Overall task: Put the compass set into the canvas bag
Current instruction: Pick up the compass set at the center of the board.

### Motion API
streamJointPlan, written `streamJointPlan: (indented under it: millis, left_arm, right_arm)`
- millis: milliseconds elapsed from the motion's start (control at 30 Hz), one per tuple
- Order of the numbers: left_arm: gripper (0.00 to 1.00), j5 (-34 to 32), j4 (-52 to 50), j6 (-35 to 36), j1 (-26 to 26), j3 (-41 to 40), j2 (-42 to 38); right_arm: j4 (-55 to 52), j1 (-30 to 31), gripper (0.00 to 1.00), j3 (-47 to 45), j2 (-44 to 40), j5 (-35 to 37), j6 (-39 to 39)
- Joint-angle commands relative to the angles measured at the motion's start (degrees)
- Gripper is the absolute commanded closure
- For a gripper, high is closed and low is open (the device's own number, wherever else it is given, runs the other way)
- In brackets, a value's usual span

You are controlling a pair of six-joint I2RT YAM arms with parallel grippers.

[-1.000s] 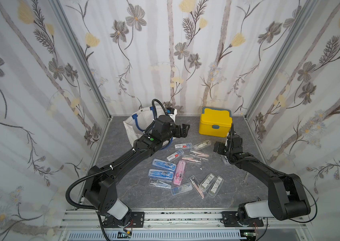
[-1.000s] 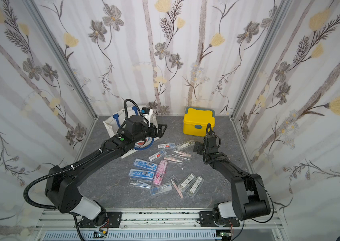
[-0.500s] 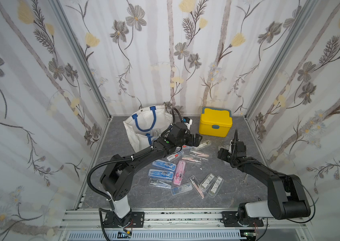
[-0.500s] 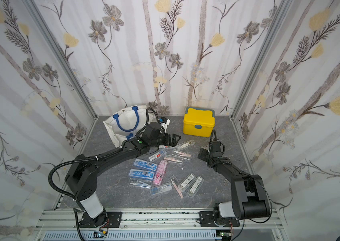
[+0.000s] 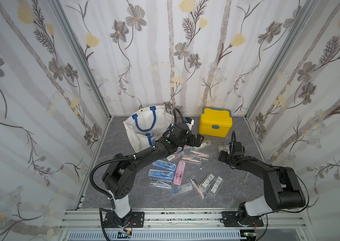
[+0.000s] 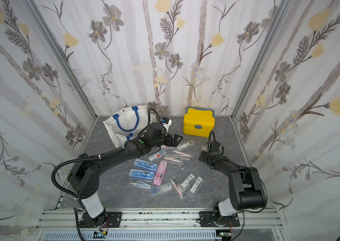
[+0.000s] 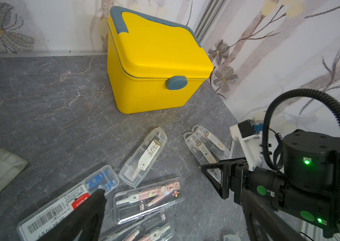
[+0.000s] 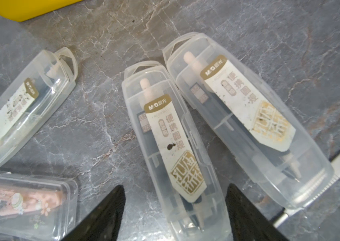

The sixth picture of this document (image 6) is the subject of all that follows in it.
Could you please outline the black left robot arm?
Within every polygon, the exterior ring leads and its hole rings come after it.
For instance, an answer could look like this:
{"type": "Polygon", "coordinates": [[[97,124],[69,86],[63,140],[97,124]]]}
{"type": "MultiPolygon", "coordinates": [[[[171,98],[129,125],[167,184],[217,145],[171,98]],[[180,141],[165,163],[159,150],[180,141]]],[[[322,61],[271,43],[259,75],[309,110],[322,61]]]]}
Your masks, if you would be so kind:
{"type": "Polygon", "coordinates": [[[97,156],[77,159],[67,177],[74,190],[74,198],[91,219],[98,218],[106,213],[98,195],[99,178],[103,173],[148,154],[153,148],[160,148],[162,145],[177,147],[182,139],[183,136],[169,134],[161,123],[151,123],[122,147],[97,156]]]}

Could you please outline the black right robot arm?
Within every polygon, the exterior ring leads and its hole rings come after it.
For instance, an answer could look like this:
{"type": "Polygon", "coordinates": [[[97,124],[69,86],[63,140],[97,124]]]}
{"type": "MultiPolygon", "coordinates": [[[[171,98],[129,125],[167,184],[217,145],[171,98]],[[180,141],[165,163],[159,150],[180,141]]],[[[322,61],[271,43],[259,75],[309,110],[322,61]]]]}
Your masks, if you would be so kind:
{"type": "Polygon", "coordinates": [[[241,211],[257,213],[266,208],[268,198],[258,170],[233,163],[224,156],[219,142],[208,143],[207,150],[201,151],[199,161],[227,178],[229,197],[217,204],[220,216],[232,216],[241,211]]]}

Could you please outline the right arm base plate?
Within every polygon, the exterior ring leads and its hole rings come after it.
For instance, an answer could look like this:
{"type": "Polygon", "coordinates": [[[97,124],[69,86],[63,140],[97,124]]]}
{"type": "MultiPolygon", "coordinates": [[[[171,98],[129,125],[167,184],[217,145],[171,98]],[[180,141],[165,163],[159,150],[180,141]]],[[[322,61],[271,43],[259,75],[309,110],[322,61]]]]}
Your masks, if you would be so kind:
{"type": "Polygon", "coordinates": [[[231,228],[239,227],[238,215],[222,216],[217,211],[201,211],[197,223],[203,228],[231,228]]]}

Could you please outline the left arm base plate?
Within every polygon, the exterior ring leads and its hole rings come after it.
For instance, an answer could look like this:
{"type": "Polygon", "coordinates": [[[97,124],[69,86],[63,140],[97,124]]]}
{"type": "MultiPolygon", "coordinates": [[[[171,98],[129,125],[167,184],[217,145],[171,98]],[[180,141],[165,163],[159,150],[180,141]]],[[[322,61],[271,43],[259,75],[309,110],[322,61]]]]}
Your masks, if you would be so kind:
{"type": "Polygon", "coordinates": [[[102,212],[99,216],[91,218],[84,212],[79,220],[80,228],[119,228],[122,218],[122,212],[102,212]]]}

